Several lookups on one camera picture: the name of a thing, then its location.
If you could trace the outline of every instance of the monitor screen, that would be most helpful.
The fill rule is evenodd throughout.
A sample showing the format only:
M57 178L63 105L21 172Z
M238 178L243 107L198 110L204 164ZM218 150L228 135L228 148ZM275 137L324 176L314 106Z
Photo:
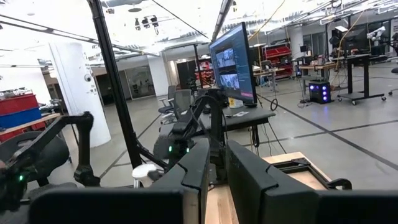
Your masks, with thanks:
M249 45L244 23L210 44L215 81L226 95L245 103L256 103Z

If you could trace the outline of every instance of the wooden surface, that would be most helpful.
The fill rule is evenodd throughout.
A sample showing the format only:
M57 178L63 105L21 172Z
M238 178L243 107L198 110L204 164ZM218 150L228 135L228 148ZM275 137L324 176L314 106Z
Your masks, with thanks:
M278 162L290 161L292 159L306 158L301 152L293 152L278 156L270 156L263 158L270 164ZM312 162L311 165L314 169L319 171L326 179L329 179L320 169L318 169ZM307 184L317 190L324 190L325 188L321 183L309 172L299 172L289 174L291 177ZM206 224L238 224L238 217L236 216L235 206L232 199L231 191L228 185L223 185L214 188L207 194L206 205Z
M28 128L28 127L30 127L30 126L32 126L34 124L38 124L38 123L41 123L41 122L44 122L44 121L48 121L50 119L58 118L59 116L61 116L61 114L59 114L59 113L50 114L50 115L45 116L43 118L28 122L28 123L25 123L25 124L21 124L21 125L18 125L16 127L13 127L13 128L7 128L5 131L0 131L0 135L7 134L7 133L10 133L10 132L13 132L13 131L17 131L19 129Z
M284 71L284 70L285 70L284 68L277 68L277 69L269 70L266 72L265 71L260 72L261 70L256 70L256 71L253 71L253 75L254 76L273 75L274 72L280 72L280 71Z
M336 68L335 63L329 63L327 65L302 65L298 67L299 69L307 69L307 70L313 70L313 69L331 69L331 68Z

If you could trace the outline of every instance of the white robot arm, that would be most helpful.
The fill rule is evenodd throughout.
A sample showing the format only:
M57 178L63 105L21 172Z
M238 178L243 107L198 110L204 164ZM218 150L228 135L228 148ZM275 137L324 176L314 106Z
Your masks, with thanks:
M384 31L386 31L386 28L384 26L382 26L382 27L378 28L377 30L366 34L366 37L373 41L380 40L380 37Z

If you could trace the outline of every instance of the blue storage bin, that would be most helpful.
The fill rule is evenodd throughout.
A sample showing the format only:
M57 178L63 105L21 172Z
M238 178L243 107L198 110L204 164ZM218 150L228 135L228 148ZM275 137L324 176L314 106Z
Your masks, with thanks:
M0 127L12 128L42 118L39 108L0 115Z

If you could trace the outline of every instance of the white column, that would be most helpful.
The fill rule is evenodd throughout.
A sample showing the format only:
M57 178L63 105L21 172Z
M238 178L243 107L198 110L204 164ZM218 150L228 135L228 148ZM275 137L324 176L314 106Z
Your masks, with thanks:
M70 115L89 111L94 116L90 147L109 140L108 124L83 46L79 43L50 43L50 53L57 80Z
M148 63L152 81L155 86L156 96L167 95L169 79L167 77L167 64L163 52L160 53L160 57L148 56Z
M303 29L301 27L289 28L290 48L292 49L293 58L301 57L304 54L300 52L303 43Z

